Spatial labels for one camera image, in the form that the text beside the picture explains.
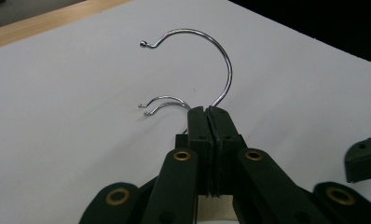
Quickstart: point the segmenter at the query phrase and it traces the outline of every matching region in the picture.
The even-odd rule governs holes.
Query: white surface
[[[0,223],[77,223],[103,187],[158,174],[186,112],[145,118],[172,94],[210,104],[224,88],[213,36],[234,66],[220,107],[249,147],[301,187],[346,183],[343,159],[371,137],[371,63],[227,1],[134,1],[0,48]],[[371,180],[351,185],[371,201]]]

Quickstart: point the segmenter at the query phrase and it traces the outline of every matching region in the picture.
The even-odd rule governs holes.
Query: metal hook
[[[226,61],[226,64],[227,64],[227,72],[228,72],[228,75],[227,75],[227,84],[223,90],[223,92],[218,96],[218,98],[212,103],[212,106],[217,106],[218,104],[220,104],[220,102],[224,99],[224,97],[226,97],[228,91],[229,91],[229,88],[231,86],[231,83],[232,83],[232,65],[231,65],[231,61],[229,60],[228,58],[228,55],[226,53],[226,51],[223,49],[223,47],[221,47],[221,45],[215,40],[213,39],[211,36],[209,35],[206,35],[205,33],[201,32],[201,31],[198,31],[198,30],[192,30],[192,29],[175,29],[175,30],[172,30],[172,31],[169,31],[168,33],[166,33],[165,35],[163,35],[154,45],[151,45],[149,43],[147,43],[146,41],[142,41],[140,43],[140,46],[142,48],[149,48],[149,49],[155,49],[157,48],[166,38],[168,38],[169,36],[171,35],[179,35],[179,34],[192,34],[192,35],[199,35],[205,39],[207,39],[208,41],[210,41],[212,44],[214,44],[221,52],[221,54],[223,55],[225,61]],[[169,97],[169,96],[164,96],[166,98],[170,98],[170,99],[174,99],[174,100],[177,100],[179,102],[181,102],[181,104],[179,103],[172,103],[172,104],[164,104],[163,106],[159,105],[157,108],[162,108],[164,106],[167,106],[167,105],[180,105],[180,106],[184,106],[184,104],[188,105],[185,101],[181,100],[180,98],[177,98],[177,97]],[[149,106],[152,102],[155,101],[154,98],[152,101],[150,101],[149,104],[147,104],[146,106],[142,106],[142,105],[139,105],[139,107],[147,107]],[[154,113],[152,113],[153,111],[151,112],[144,112],[145,115],[154,115]]]

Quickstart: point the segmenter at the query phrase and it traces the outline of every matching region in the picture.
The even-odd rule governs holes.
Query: brass screw
[[[353,205],[355,203],[354,197],[344,189],[329,187],[325,193],[336,203],[343,205]]]
[[[191,159],[191,153],[187,151],[178,151],[174,153],[173,156],[174,159],[177,161],[188,161],[189,159]]]
[[[261,161],[264,157],[257,150],[248,150],[244,156],[251,161]]]
[[[123,197],[120,199],[115,199],[113,196],[117,193],[122,193]],[[110,205],[117,206],[120,204],[125,203],[130,197],[130,192],[127,189],[119,188],[119,189],[113,189],[110,191],[109,194],[106,196],[106,202]]]

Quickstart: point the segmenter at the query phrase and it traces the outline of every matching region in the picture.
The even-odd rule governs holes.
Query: wooden edge
[[[88,0],[0,27],[0,47],[79,21],[130,0]]]

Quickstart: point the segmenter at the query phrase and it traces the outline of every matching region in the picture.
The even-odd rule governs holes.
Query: dark area
[[[230,1],[371,62],[369,1]]]

